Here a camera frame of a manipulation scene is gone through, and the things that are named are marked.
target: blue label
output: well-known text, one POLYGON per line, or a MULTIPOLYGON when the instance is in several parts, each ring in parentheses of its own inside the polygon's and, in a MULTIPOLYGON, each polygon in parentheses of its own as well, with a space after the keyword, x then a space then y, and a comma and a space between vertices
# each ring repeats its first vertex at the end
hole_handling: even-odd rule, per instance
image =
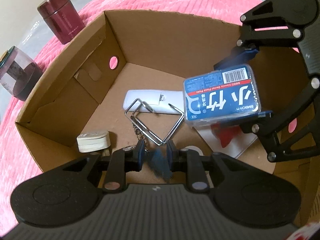
POLYGON ((247 65, 186 79, 188 120, 228 118, 228 115, 247 115, 258 111, 259 102, 252 79, 247 65))

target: white remote control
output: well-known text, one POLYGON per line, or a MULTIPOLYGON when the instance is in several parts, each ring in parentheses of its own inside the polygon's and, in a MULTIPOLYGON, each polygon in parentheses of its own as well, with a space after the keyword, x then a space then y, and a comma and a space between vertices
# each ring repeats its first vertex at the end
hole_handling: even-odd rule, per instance
MULTIPOLYGON (((168 104, 172 104, 176 108, 183 110, 183 93, 182 91, 166 91, 166 90, 129 90, 125 95, 123 109, 127 108, 132 104, 132 102, 140 98, 142 101, 145 101, 155 113, 159 114, 180 114, 168 104)), ((129 111, 135 111, 139 102, 136 102, 129 111)), ((143 106, 140 107, 139 112, 149 112, 143 106)))

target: jar lid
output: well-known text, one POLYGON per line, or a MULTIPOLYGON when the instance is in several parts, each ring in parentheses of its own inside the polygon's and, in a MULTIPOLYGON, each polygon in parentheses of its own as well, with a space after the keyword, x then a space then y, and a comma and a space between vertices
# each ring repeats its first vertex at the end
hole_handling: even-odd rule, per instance
POLYGON ((69 0, 44 0, 37 9, 41 16, 46 19, 58 11, 68 1, 69 0))
POLYGON ((5 51, 4 54, 0 57, 0 69, 7 62, 7 59, 10 57, 15 47, 16 46, 12 46, 9 50, 5 51))

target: metal screw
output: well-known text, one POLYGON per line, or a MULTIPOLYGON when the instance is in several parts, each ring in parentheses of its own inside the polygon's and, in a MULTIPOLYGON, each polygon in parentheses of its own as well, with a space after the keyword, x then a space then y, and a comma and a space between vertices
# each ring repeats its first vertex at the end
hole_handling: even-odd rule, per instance
POLYGON ((253 133, 257 133, 257 132, 259 131, 259 128, 260 128, 260 127, 259 127, 257 124, 254 124, 254 125, 252 126, 251 130, 252 130, 253 133))
POLYGON ((247 17, 245 16, 245 15, 241 15, 241 17, 240 17, 240 21, 245 21, 245 19, 246 19, 247 17))
POLYGON ((299 31, 298 29, 293 30, 293 36, 295 38, 300 38, 301 37, 301 31, 299 31))
POLYGON ((121 186, 120 183, 115 181, 108 182, 104 185, 105 189, 108 189, 108 190, 116 190, 120 188, 120 186, 121 186))
POLYGON ((320 81, 319 81, 319 79, 317 79, 317 78, 311 79, 311 86, 312 86, 314 89, 318 89, 319 86, 320 86, 320 81))
POLYGON ((269 153, 267 159, 270 162, 274 162, 276 160, 276 154, 274 152, 269 153))
POLYGON ((158 190, 161 190, 161 188, 159 186, 154 186, 154 187, 152 187, 152 190, 158 191, 158 190))
POLYGON ((195 190, 204 190, 208 187, 208 185, 202 181, 197 181, 197 182, 194 182, 192 183, 191 185, 193 187, 193 189, 195 190))
POLYGON ((242 41, 241 41, 241 40, 238 40, 238 41, 237 41, 237 46, 240 47, 241 45, 242 45, 242 41))
POLYGON ((128 152, 128 151, 131 151, 135 148, 135 145, 130 145, 130 146, 127 146, 127 147, 124 147, 122 148, 125 152, 128 152))

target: white plastic device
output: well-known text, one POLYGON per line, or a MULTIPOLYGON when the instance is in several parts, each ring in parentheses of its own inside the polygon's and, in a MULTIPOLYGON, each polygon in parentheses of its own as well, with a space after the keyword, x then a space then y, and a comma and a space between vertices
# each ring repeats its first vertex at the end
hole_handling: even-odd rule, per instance
MULTIPOLYGON (((123 109, 127 110, 132 102, 140 98, 151 106, 155 113, 159 114, 180 114, 172 109, 168 104, 172 104, 176 108, 183 111, 183 93, 182 91, 167 91, 167 90, 129 90, 124 98, 123 109)), ((135 111, 139 102, 134 104, 129 111, 135 111)), ((143 106, 138 112, 149 112, 143 106)))
POLYGON ((94 131, 82 133, 77 137, 79 152, 94 152, 110 147, 110 136, 108 131, 94 131))

